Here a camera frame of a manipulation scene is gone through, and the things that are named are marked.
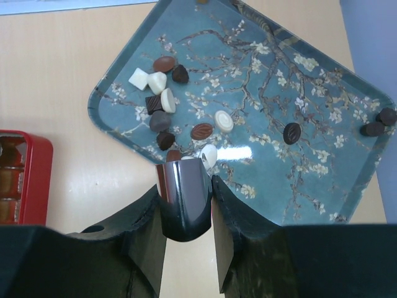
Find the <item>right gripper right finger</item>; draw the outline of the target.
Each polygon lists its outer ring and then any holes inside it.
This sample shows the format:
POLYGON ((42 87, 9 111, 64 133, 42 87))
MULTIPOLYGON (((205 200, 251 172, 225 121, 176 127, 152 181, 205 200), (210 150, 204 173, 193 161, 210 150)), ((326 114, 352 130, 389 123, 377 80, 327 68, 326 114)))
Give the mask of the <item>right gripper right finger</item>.
POLYGON ((226 297, 395 297, 396 226, 279 226, 212 177, 220 292, 226 297))

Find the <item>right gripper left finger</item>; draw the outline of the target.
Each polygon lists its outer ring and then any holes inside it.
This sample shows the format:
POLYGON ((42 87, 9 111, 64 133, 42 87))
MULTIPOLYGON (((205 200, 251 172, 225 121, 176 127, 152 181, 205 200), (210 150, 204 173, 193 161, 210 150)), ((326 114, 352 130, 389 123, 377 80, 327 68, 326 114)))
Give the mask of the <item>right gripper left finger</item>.
POLYGON ((156 187, 80 233, 6 225, 1 296, 158 297, 165 248, 156 187))

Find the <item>metal tongs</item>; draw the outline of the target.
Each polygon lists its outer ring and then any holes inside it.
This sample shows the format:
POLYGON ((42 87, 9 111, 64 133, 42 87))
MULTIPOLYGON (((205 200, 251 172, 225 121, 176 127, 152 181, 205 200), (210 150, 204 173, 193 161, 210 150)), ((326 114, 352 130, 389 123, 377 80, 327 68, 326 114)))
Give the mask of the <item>metal tongs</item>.
POLYGON ((163 235, 189 242, 211 226, 212 182, 200 158, 156 165, 163 235))

